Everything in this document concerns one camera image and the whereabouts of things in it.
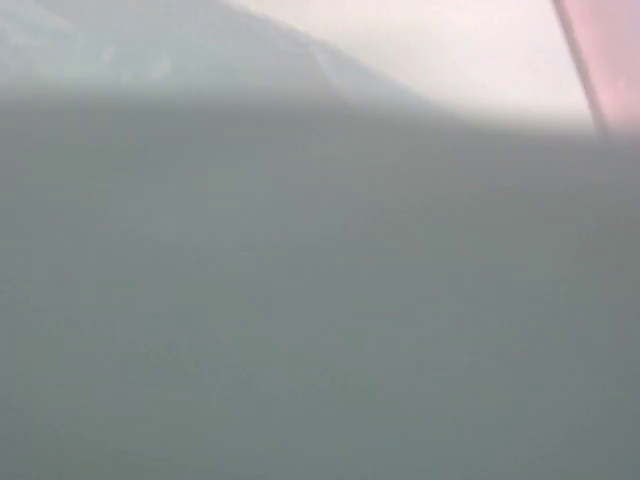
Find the light blue plastic bag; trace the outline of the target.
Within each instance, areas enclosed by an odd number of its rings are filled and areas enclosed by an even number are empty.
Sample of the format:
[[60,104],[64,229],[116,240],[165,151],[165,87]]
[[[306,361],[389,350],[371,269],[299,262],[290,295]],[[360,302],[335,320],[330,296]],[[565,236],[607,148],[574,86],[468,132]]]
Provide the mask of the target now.
[[1,5],[5,479],[635,479],[639,136],[224,1]]

